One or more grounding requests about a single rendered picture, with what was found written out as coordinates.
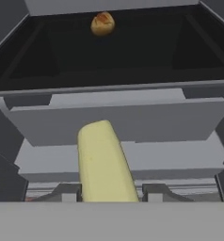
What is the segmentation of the grey fridge drawer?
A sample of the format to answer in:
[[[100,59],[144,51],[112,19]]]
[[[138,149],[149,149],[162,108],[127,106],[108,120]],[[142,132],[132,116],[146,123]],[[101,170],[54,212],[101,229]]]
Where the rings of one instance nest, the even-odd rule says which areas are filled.
[[[186,99],[179,88],[55,94],[48,105],[0,110],[33,146],[74,145],[79,130],[110,121],[119,140],[205,140],[224,118],[224,98]]]

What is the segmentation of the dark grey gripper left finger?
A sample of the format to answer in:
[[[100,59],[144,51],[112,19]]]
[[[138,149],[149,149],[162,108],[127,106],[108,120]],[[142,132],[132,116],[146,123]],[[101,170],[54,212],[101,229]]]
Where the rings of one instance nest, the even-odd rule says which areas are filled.
[[[59,184],[51,193],[35,198],[34,201],[81,202],[81,184]]]

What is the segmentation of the pale yellow butter stick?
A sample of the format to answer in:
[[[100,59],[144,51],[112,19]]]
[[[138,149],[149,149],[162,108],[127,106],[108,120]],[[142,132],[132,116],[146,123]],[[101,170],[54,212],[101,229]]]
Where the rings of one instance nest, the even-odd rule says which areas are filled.
[[[120,141],[108,120],[84,126],[77,137],[85,202],[139,202]]]

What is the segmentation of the grey fridge shelf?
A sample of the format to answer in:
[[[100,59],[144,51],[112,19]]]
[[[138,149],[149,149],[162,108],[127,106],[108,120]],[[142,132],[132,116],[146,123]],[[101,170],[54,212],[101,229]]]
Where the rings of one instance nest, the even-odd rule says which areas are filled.
[[[223,168],[224,147],[216,133],[203,141],[123,142],[134,178],[211,178]],[[16,157],[19,173],[31,183],[76,182],[77,147],[33,147],[24,141]]]

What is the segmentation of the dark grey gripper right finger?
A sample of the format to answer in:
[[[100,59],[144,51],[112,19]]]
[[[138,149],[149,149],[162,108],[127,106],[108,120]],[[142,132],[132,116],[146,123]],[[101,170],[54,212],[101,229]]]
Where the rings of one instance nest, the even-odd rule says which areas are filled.
[[[143,184],[142,200],[145,202],[191,201],[191,199],[172,192],[165,184]]]

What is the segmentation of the brown bread roll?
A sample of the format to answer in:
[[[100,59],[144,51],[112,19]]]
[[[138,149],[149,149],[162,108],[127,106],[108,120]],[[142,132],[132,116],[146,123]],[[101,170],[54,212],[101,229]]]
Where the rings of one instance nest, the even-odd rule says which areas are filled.
[[[112,15],[107,12],[98,13],[92,20],[90,29],[95,36],[106,36],[115,28],[115,21]]]

